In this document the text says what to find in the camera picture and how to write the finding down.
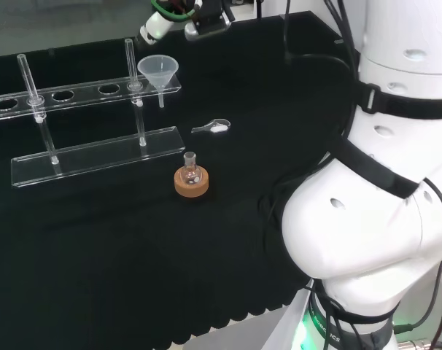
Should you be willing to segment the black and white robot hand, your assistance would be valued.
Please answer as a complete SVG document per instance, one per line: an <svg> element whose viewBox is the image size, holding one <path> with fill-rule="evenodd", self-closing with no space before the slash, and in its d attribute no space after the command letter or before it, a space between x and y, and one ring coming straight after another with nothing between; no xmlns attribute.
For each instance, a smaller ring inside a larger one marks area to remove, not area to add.
<svg viewBox="0 0 442 350"><path fill-rule="evenodd" d="M139 29L134 43L140 47L156 44L176 23L186 23L195 18L203 2L168 0L151 1L153 13Z"/></svg>

